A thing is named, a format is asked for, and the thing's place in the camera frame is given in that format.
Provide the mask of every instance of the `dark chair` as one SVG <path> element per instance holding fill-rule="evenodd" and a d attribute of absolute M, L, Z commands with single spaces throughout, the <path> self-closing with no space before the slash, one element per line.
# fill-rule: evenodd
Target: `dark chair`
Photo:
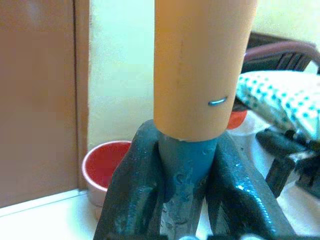
<path fill-rule="evenodd" d="M 320 74 L 320 53 L 314 44 L 280 41 L 247 49 L 241 73 L 263 70 L 304 71 L 313 61 Z"/>

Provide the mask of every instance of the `red bowl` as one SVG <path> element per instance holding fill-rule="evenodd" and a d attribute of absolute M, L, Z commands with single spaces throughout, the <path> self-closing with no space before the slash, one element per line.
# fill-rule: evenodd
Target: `red bowl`
<path fill-rule="evenodd" d="M 102 207 L 108 186 L 117 166 L 126 155 L 131 141 L 110 141 L 89 151 L 82 162 L 82 174 L 90 201 Z"/>

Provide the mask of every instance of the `pvc pipe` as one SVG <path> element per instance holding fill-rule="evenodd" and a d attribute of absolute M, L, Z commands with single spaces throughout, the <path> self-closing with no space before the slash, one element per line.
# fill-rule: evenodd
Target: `pvc pipe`
<path fill-rule="evenodd" d="M 256 6 L 257 0 L 155 0 L 154 122 L 160 132 L 199 142 L 225 131 Z"/>

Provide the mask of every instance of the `white floor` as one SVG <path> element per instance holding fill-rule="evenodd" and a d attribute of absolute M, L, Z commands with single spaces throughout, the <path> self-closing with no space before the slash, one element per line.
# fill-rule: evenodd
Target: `white floor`
<path fill-rule="evenodd" d="M 96 226 L 85 191 L 72 190 L 0 209 L 1 240 L 92 240 Z"/>
<path fill-rule="evenodd" d="M 277 199 L 299 235 L 320 235 L 320 201 L 293 183 Z M 206 204 L 197 237 L 211 233 Z M 2 240 L 92 240 L 97 226 L 86 191 L 72 190 L 0 209 Z"/>

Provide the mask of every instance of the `door frame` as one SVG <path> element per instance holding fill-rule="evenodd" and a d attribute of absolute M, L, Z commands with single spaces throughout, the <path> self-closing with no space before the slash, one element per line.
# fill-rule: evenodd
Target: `door frame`
<path fill-rule="evenodd" d="M 85 189 L 82 162 L 87 153 L 90 0 L 73 0 L 78 188 Z"/>

